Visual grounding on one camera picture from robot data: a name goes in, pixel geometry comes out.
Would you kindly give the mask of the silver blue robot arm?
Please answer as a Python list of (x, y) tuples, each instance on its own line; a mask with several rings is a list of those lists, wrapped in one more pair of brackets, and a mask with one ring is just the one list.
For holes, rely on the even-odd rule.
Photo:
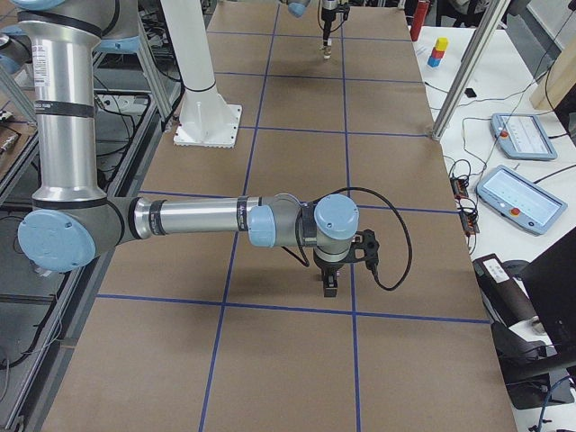
[[(289, 13), (301, 18), (310, 5), (308, 0), (286, 0), (281, 4), (287, 6)], [(350, 4), (348, 1), (320, 0), (318, 4), (318, 24), (322, 31), (322, 48), (330, 47), (330, 35), (338, 30), (348, 19)]]
[(323, 290), (354, 260), (359, 211), (339, 193), (300, 202), (273, 197), (154, 201), (117, 198), (97, 183), (93, 53), (136, 51), (134, 1), (21, 1), (18, 22), (31, 42), (41, 185), (18, 228), (37, 266), (69, 272), (135, 239), (176, 233), (245, 231), (256, 247), (311, 248)]

